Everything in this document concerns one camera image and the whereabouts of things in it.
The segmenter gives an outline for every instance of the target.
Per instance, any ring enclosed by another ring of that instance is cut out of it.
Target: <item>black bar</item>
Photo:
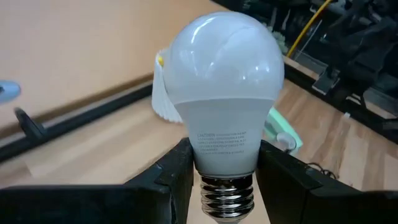
[[[83,125],[89,124],[118,109],[130,105],[152,94],[152,84],[140,88],[132,93],[121,96],[113,101],[76,115],[54,126],[45,129],[45,134],[40,139],[24,137],[0,148],[0,162],[4,162],[19,154],[27,152],[37,146],[51,141],[63,134],[69,133]]]

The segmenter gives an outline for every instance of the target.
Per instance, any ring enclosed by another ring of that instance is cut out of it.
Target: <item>white fan-shaped object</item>
[[[155,57],[155,70],[154,70],[154,83],[152,87],[152,108],[161,118],[175,122],[182,123],[182,119],[175,109],[173,103],[170,101],[164,85],[163,67],[159,64],[159,56],[163,59],[166,56],[167,49],[163,49],[156,54]]]

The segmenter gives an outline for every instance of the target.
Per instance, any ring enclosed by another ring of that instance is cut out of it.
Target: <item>light bulb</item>
[[[272,34],[238,12],[187,25],[165,57],[165,87],[188,129],[202,176],[202,209],[237,223],[253,208],[252,173],[284,63]]]

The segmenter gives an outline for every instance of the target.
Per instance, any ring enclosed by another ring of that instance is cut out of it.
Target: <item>black cable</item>
[[[311,168],[319,170],[323,175],[326,175],[330,178],[337,180],[336,175],[332,171],[322,168],[322,166],[320,164],[317,164],[316,162],[310,162],[307,165],[310,166]]]

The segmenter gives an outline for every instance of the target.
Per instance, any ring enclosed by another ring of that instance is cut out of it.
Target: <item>threaded socket base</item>
[[[254,208],[252,175],[216,179],[201,177],[201,203],[205,214],[219,223],[237,223]]]

